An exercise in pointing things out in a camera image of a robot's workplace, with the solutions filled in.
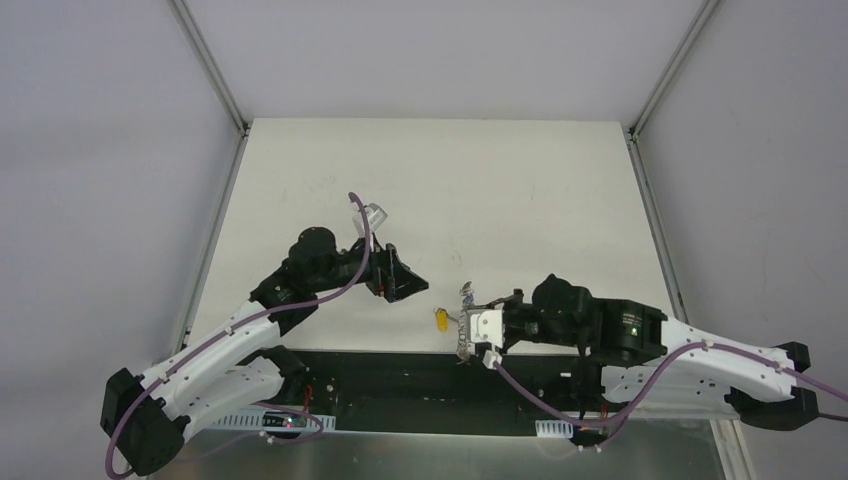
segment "small yellow tool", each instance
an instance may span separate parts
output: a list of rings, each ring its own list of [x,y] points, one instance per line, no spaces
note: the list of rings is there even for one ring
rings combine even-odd
[[[445,333],[448,331],[448,311],[444,308],[436,309],[436,326],[439,327],[439,331]]]

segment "purple cable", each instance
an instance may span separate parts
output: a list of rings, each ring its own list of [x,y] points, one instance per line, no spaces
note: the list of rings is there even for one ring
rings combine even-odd
[[[615,415],[613,415],[613,416],[611,416],[611,417],[609,417],[605,420],[580,420],[579,418],[570,417],[570,416],[560,412],[559,410],[551,407],[550,405],[548,405],[547,403],[543,402],[541,399],[539,399],[538,397],[536,397],[535,395],[530,393],[526,388],[522,387],[521,384],[518,383],[518,381],[515,380],[515,378],[513,378],[512,375],[510,375],[503,368],[503,366],[500,363],[495,363],[495,370],[497,370],[498,373],[500,373],[501,376],[510,385],[512,385],[512,387],[515,388],[518,391],[518,393],[520,393],[524,398],[526,398],[531,403],[533,403],[537,407],[541,408],[545,412],[551,414],[555,418],[558,418],[558,419],[560,419],[560,420],[562,420],[566,423],[570,423],[570,424],[572,424],[574,426],[578,426],[578,427],[592,427],[592,428],[618,425],[618,428],[612,434],[612,436],[610,436],[610,438],[608,438],[606,441],[604,441],[602,443],[602,445],[604,445],[604,444],[609,443],[609,441],[612,440],[612,438],[615,437],[616,434],[618,434],[619,431],[621,431],[621,428],[624,426],[624,422],[627,420],[627,417],[631,413],[633,413],[633,410],[635,410],[636,407],[639,405],[639,403],[641,403],[642,400],[645,399],[645,397],[648,395],[648,391],[654,386],[655,383],[657,383],[657,380],[659,380],[660,375],[663,374],[663,372],[669,367],[669,365],[671,365],[671,363],[674,360],[676,360],[678,357],[680,357],[681,355],[683,355],[684,353],[686,353],[690,350],[697,350],[697,349],[703,349],[703,348],[716,349],[716,350],[721,350],[721,351],[733,353],[735,355],[739,355],[741,357],[748,358],[748,359],[753,360],[755,362],[760,362],[760,363],[766,365],[769,368],[774,368],[776,370],[780,369],[780,364],[778,362],[776,362],[774,360],[769,360],[768,358],[765,358],[765,357],[761,357],[761,356],[759,356],[755,353],[748,352],[748,351],[743,350],[741,348],[733,347],[733,346],[730,346],[730,345],[723,345],[723,344],[714,344],[710,347],[707,347],[707,344],[704,343],[704,342],[691,343],[689,345],[685,345],[683,347],[680,347],[677,350],[675,350],[674,352],[672,352],[671,354],[669,354],[662,361],[662,363],[660,363],[660,365],[657,367],[657,369],[654,371],[654,373],[651,375],[651,377],[648,378],[648,381],[645,382],[645,386],[636,395],[636,397],[634,397],[633,400],[630,403],[628,403],[627,406],[622,408],[618,413],[616,413]],[[806,383],[808,383],[808,384],[810,384],[810,385],[812,385],[816,388],[821,389],[822,391],[825,391],[825,392],[827,392],[827,393],[829,393],[829,394],[831,394],[831,395],[833,395],[833,396],[835,396],[839,399],[842,399],[842,400],[848,402],[848,394],[845,394],[845,393],[831,387],[830,385],[826,385],[826,384],[824,384],[824,383],[822,383],[822,382],[820,382],[820,381],[818,381],[814,378],[810,378],[809,376],[804,375],[803,373],[797,372],[797,371],[795,371],[791,368],[786,368],[786,369],[783,369],[781,371],[786,372],[788,375],[791,375],[791,376],[797,378],[798,380],[806,382]]]
[[[365,236],[365,253],[362,255],[362,263],[359,264],[359,269],[356,270],[356,273],[353,275],[353,278],[350,279],[350,281],[347,283],[347,285],[345,285],[344,287],[340,288],[339,290],[327,295],[326,297],[322,297],[322,298],[319,298],[319,299],[316,299],[316,300],[310,300],[308,302],[292,303],[292,304],[288,304],[288,305],[280,305],[279,307],[269,308],[268,310],[265,310],[264,312],[259,312],[259,313],[255,313],[253,315],[250,315],[247,318],[245,318],[244,320],[239,320],[238,322],[234,323],[231,326],[233,330],[241,328],[242,326],[244,326],[244,325],[246,325],[246,324],[248,324],[248,323],[250,323],[250,322],[252,322],[252,321],[254,321],[258,318],[262,318],[262,317],[266,317],[268,315],[271,315],[272,313],[285,312],[285,311],[288,311],[288,310],[297,310],[297,309],[300,309],[300,308],[309,308],[309,307],[314,307],[316,305],[320,305],[322,303],[329,302],[330,300],[334,300],[334,299],[338,298],[339,296],[343,295],[345,292],[350,290],[354,285],[356,285],[356,282],[359,281],[359,277],[361,277],[362,274],[365,273],[365,269],[368,267],[368,259],[371,256],[371,225],[368,223],[368,213],[365,211],[365,206],[362,204],[362,200],[360,200],[359,197],[353,192],[350,192],[347,195],[350,198],[350,201],[355,203],[357,208],[359,208],[359,214],[362,216],[362,224],[363,224],[364,232],[365,232],[364,233],[364,236]],[[212,337],[209,340],[207,340],[206,342],[202,343],[199,347],[197,347],[196,350],[193,350],[192,352],[188,353],[185,357],[183,357],[182,360],[175,363],[174,366],[169,368],[165,372],[166,375],[170,377],[171,375],[176,373],[177,370],[182,368],[183,365],[190,362],[192,359],[194,359],[194,357],[200,355],[201,352],[203,352],[204,350],[206,350],[207,348],[209,348],[210,346],[212,346],[213,344],[215,344],[216,342],[218,342],[219,340],[221,340],[222,338],[224,338],[226,336],[228,336],[227,333],[221,331],[220,333],[218,333],[214,337]],[[149,397],[150,394],[153,393],[153,391],[156,390],[156,388],[159,387],[159,385],[162,385],[162,379],[161,378],[157,378],[156,380],[154,380],[153,383],[151,383],[150,386],[147,387],[141,393],[141,395],[139,395],[138,398],[136,398],[135,401],[133,401],[130,404],[129,408],[127,408],[127,411],[124,412],[124,415],[121,417],[121,419],[118,421],[118,424],[115,426],[115,431],[112,432],[112,437],[109,438],[109,447],[106,449],[106,475],[109,478],[111,478],[112,480],[123,480],[124,478],[127,478],[127,477],[129,477],[130,475],[133,474],[133,469],[129,469],[124,473],[118,473],[118,472],[115,471],[115,468],[113,467],[113,462],[114,462],[114,457],[115,457],[115,448],[117,447],[118,439],[121,438],[121,433],[123,433],[124,427],[126,427],[127,422],[129,421],[133,412],[135,412],[135,410],[138,408],[138,406],[141,405],[141,402],[143,402],[147,397]]]
[[[278,412],[283,412],[283,413],[288,413],[288,414],[291,414],[291,415],[298,415],[298,416],[301,416],[301,417],[306,417],[309,420],[312,420],[313,422],[315,422],[316,425],[318,425],[318,431],[317,432],[310,433],[309,435],[300,435],[296,438],[282,439],[282,438],[276,438],[276,437],[269,435],[267,438],[270,438],[273,443],[276,443],[278,445],[292,445],[292,444],[295,444],[295,443],[304,443],[304,442],[309,442],[309,441],[312,441],[312,440],[317,440],[319,437],[324,435],[324,423],[321,422],[321,420],[318,417],[316,417],[315,415],[312,415],[311,413],[309,413],[305,410],[295,410],[293,408],[283,407],[283,406],[280,406],[280,405],[271,405],[270,403],[264,403],[264,402],[256,402],[256,403],[254,403],[254,405],[259,406],[259,407],[264,407],[264,408],[267,408],[269,410],[277,410]],[[204,452],[200,455],[196,455],[196,456],[191,457],[191,458],[175,458],[174,461],[179,462],[179,463],[191,463],[191,462],[196,462],[198,460],[203,460],[204,458],[211,457],[212,455],[218,454],[218,453],[226,450],[227,448],[230,448],[231,446],[233,446],[236,443],[244,440],[245,438],[249,438],[249,437],[255,438],[257,436],[257,432],[259,432],[259,431],[260,430],[254,430],[254,431],[251,431],[251,432],[248,432],[248,433],[244,433],[244,434],[239,435],[235,438],[231,438],[230,440],[224,442],[221,445],[218,445],[217,447],[213,448],[212,450],[209,450],[208,452]]]

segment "purple hose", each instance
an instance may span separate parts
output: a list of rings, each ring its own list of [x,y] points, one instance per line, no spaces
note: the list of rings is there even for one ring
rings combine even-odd
[[[362,204],[362,200],[360,200],[359,197],[353,192],[348,193],[348,197],[350,198],[350,201],[355,203],[356,206],[359,208],[359,214],[362,216],[362,224],[363,224],[363,227],[365,229],[365,234],[364,234],[364,236],[365,236],[365,253],[362,255],[362,263],[359,264],[359,269],[356,270],[356,273],[353,275],[353,278],[351,278],[350,281],[347,282],[347,285],[345,285],[344,287],[340,288],[339,290],[327,295],[326,297],[322,297],[322,298],[319,298],[319,299],[316,299],[316,300],[310,300],[308,302],[303,302],[303,303],[292,303],[292,304],[288,304],[288,305],[280,305],[279,307],[269,308],[268,310],[265,310],[264,312],[255,313],[255,314],[250,315],[249,317],[245,318],[244,320],[239,320],[238,322],[234,323],[231,326],[233,330],[241,328],[242,326],[244,326],[244,325],[246,325],[246,324],[248,324],[248,323],[250,323],[250,322],[252,322],[252,321],[254,321],[258,318],[262,318],[262,317],[271,315],[272,313],[285,312],[285,311],[288,311],[288,310],[297,310],[297,309],[300,309],[300,308],[309,308],[309,307],[314,307],[316,305],[320,305],[322,303],[329,302],[330,300],[334,300],[334,299],[338,298],[339,296],[343,295],[345,292],[350,290],[354,285],[356,285],[356,282],[359,281],[359,277],[361,277],[362,274],[365,273],[365,269],[368,267],[368,259],[371,256],[371,225],[368,223],[368,214],[365,211],[365,206]],[[175,363],[165,373],[170,377],[171,375],[176,373],[177,370],[182,368],[183,365],[190,362],[192,359],[194,359],[194,357],[200,355],[201,352],[203,352],[204,350],[206,350],[207,348],[209,348],[210,346],[215,344],[217,341],[221,340],[222,338],[224,338],[226,336],[227,336],[227,333],[221,331],[220,333],[218,333],[214,337],[212,337],[209,340],[207,340],[206,342],[202,343],[196,350],[193,350],[192,352],[188,353],[185,357],[183,357],[182,360]],[[112,432],[112,437],[109,438],[109,447],[106,449],[106,475],[109,478],[111,478],[112,480],[122,480],[122,479],[127,478],[127,477],[129,477],[130,475],[133,474],[132,469],[129,469],[124,473],[118,473],[118,472],[115,471],[115,468],[113,467],[114,456],[115,456],[115,448],[117,447],[118,439],[121,438],[121,433],[123,433],[124,427],[126,427],[127,422],[129,421],[133,412],[135,412],[135,410],[138,408],[138,406],[141,405],[141,402],[143,402],[147,397],[149,397],[150,394],[153,393],[153,391],[156,390],[156,388],[159,387],[159,385],[162,385],[162,379],[161,378],[157,378],[156,380],[154,380],[153,383],[151,383],[150,386],[147,387],[147,389],[145,389],[144,392],[142,392],[141,395],[139,395],[138,398],[136,398],[135,401],[133,401],[130,404],[129,408],[127,408],[127,411],[124,412],[124,415],[121,417],[121,419],[118,421],[118,424],[115,426],[115,431]],[[307,438],[311,439],[314,436],[315,435],[308,435]],[[289,441],[289,442],[285,442],[285,443],[299,443],[299,442]]]
[[[282,439],[282,438],[276,438],[276,437],[273,437],[273,436],[268,436],[267,438],[270,438],[273,443],[280,444],[280,445],[292,445],[292,444],[295,444],[295,443],[304,443],[304,442],[309,442],[309,441],[312,441],[312,440],[317,440],[319,437],[324,435],[324,423],[321,422],[321,420],[318,417],[316,417],[315,415],[312,415],[311,413],[309,413],[305,410],[295,410],[293,408],[283,407],[283,406],[280,406],[280,405],[271,405],[270,403],[264,403],[264,402],[256,402],[256,403],[254,403],[254,405],[259,406],[259,407],[264,407],[264,408],[267,408],[267,409],[270,409],[270,410],[277,410],[278,412],[283,412],[283,413],[288,413],[288,414],[291,414],[291,415],[298,415],[298,416],[301,416],[301,417],[306,417],[309,420],[312,420],[313,422],[315,422],[316,425],[318,425],[318,431],[317,432],[310,433],[309,435],[300,435],[296,438]],[[191,458],[175,458],[174,461],[179,462],[179,463],[191,463],[191,462],[203,460],[204,458],[211,457],[212,455],[215,455],[217,453],[220,453],[220,452],[230,448],[231,446],[233,446],[236,443],[244,440],[245,438],[249,438],[249,437],[256,438],[258,432],[259,432],[259,430],[244,433],[244,434],[239,435],[235,438],[231,438],[230,440],[224,442],[221,445],[218,445],[217,447],[213,448],[212,450],[209,450],[208,452],[204,452],[200,455],[196,455],[196,456],[191,457]]]
[[[635,410],[636,407],[639,405],[639,403],[641,403],[642,400],[645,399],[645,397],[648,395],[648,391],[654,386],[655,383],[657,383],[657,380],[659,380],[660,375],[662,375],[663,372],[668,368],[668,366],[671,365],[671,362],[673,362],[678,357],[680,357],[681,355],[683,355],[684,353],[686,353],[690,350],[703,349],[703,348],[706,348],[706,347],[707,347],[707,344],[704,343],[704,342],[691,343],[689,345],[685,345],[683,347],[680,347],[677,350],[675,350],[674,352],[672,352],[671,354],[669,354],[662,361],[662,363],[660,363],[660,365],[657,367],[657,369],[654,371],[654,373],[651,375],[651,377],[648,378],[648,381],[645,382],[645,386],[636,395],[636,397],[634,397],[633,400],[630,403],[628,403],[627,406],[622,408],[618,413],[616,413],[615,415],[613,415],[613,416],[611,416],[611,417],[609,417],[605,420],[580,420],[579,418],[570,417],[570,416],[560,412],[559,410],[551,407],[550,405],[548,405],[547,403],[543,402],[541,399],[539,399],[538,397],[536,397],[535,395],[530,393],[526,388],[522,387],[521,384],[518,383],[518,381],[515,380],[515,378],[512,377],[512,375],[507,373],[507,371],[503,368],[503,366],[500,363],[495,363],[495,370],[497,370],[498,373],[500,373],[501,376],[510,385],[512,385],[512,387],[515,388],[518,391],[518,393],[520,393],[524,398],[526,398],[531,403],[533,403],[537,407],[541,408],[545,412],[551,414],[555,418],[558,418],[558,419],[560,419],[560,420],[562,420],[566,423],[570,423],[570,424],[578,426],[578,427],[592,427],[592,428],[600,428],[600,427],[618,425],[618,428],[613,433],[613,435],[610,436],[610,438],[608,438],[606,441],[603,442],[603,444],[607,444],[607,443],[609,443],[610,440],[612,440],[613,437],[615,437],[618,434],[619,431],[621,431],[621,428],[624,426],[624,422],[627,420],[627,417],[631,413],[633,413],[633,410]],[[748,358],[748,359],[753,360],[755,362],[763,363],[764,365],[766,365],[769,368],[774,368],[774,369],[780,368],[780,364],[778,362],[775,362],[774,360],[769,360],[768,358],[765,358],[765,357],[761,357],[761,356],[759,356],[755,353],[748,352],[748,351],[743,350],[741,348],[733,347],[733,346],[730,346],[730,345],[723,345],[723,344],[714,344],[714,345],[710,346],[709,348],[710,349],[716,349],[716,350],[722,350],[722,351],[725,351],[725,352],[730,352],[730,353],[733,353],[735,355],[739,355],[741,357]],[[826,384],[824,384],[824,383],[822,383],[822,382],[820,382],[816,379],[810,378],[807,375],[804,375],[803,373],[797,372],[797,371],[795,371],[791,368],[786,368],[782,371],[785,372],[788,375],[791,375],[791,376],[797,378],[798,380],[806,382],[806,383],[808,383],[808,384],[810,384],[810,385],[812,385],[816,388],[821,389],[822,391],[825,391],[825,392],[827,392],[827,393],[829,393],[829,394],[831,394],[831,395],[833,395],[833,396],[835,396],[839,399],[842,399],[842,400],[848,402],[848,394],[845,394],[845,393],[831,387],[830,385],[826,385]]]

